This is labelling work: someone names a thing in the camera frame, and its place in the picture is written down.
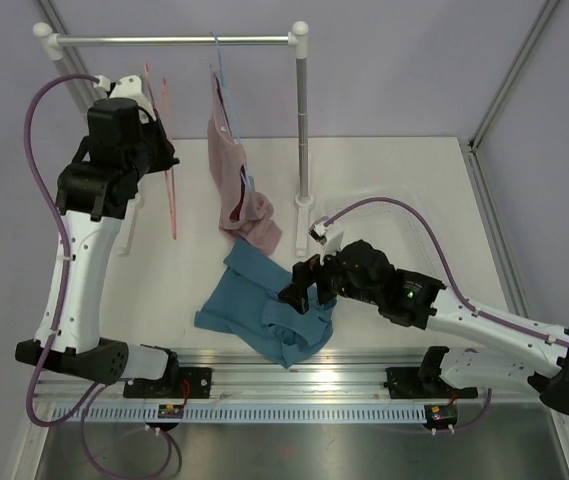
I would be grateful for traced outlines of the teal tank top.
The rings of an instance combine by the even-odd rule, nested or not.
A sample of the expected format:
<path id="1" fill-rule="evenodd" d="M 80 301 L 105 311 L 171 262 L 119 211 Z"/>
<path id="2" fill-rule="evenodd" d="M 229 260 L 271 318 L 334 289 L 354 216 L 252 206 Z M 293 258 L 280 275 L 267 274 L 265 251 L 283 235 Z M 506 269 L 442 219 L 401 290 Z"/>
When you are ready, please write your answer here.
<path id="1" fill-rule="evenodd" d="M 234 335 L 269 361 L 289 368 L 318 353 L 333 336 L 334 301 L 321 305 L 308 291 L 309 310 L 298 313 L 278 293 L 291 273 L 244 240 L 224 259 L 226 270 L 194 325 Z"/>

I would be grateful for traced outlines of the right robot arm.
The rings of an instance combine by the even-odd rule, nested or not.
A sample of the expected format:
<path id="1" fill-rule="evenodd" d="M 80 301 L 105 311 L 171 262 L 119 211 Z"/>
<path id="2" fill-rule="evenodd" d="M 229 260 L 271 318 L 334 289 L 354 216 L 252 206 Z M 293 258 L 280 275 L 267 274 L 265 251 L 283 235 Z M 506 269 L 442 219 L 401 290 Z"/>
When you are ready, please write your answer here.
<path id="1" fill-rule="evenodd" d="M 427 395 L 467 388 L 534 392 L 545 406 L 569 416 L 569 326 L 472 305 L 439 279 L 395 268 L 363 240 L 295 264 L 278 298 L 304 314 L 310 288 L 321 305 L 348 298 L 375 306 L 395 325 L 481 345 L 475 353 L 429 348 L 417 374 Z"/>

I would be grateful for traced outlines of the pink wire hanger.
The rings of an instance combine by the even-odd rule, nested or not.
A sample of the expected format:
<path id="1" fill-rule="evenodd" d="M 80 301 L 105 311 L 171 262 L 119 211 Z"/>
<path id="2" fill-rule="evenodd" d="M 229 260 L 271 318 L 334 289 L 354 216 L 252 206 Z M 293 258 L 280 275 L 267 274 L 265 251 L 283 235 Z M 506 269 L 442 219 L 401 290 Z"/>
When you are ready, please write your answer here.
<path id="1" fill-rule="evenodd" d="M 157 114 L 157 119 L 162 122 L 167 145 L 169 147 L 172 147 L 173 133 L 175 130 L 175 118 L 174 118 L 173 102 L 171 99 L 170 88 L 167 79 L 165 77 L 162 78 L 159 100 L 156 100 L 155 95 L 153 93 L 150 68 L 147 62 L 143 64 L 143 71 L 147 84 L 148 93 L 150 95 L 151 105 L 155 113 Z M 170 159 L 166 159 L 161 163 L 162 172 L 164 173 L 165 183 L 166 183 L 171 236 L 174 240 L 176 240 L 178 237 L 178 220 L 177 220 L 175 176 L 174 176 L 173 167 L 178 163 L 179 163 L 178 159 L 173 157 L 171 157 Z"/>

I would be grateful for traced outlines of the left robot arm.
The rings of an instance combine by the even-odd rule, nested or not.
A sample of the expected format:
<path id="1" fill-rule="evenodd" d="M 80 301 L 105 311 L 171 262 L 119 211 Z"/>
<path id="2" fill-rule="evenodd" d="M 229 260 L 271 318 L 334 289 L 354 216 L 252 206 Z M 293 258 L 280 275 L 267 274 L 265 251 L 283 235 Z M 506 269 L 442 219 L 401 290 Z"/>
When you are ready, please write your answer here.
<path id="1" fill-rule="evenodd" d="M 112 385 L 145 380 L 159 398 L 179 388 L 170 353 L 100 334 L 107 266 L 141 179 L 177 164 L 161 122 L 133 99 L 89 109 L 88 134 L 57 180 L 54 212 L 63 231 L 45 314 L 15 358 L 49 371 Z"/>

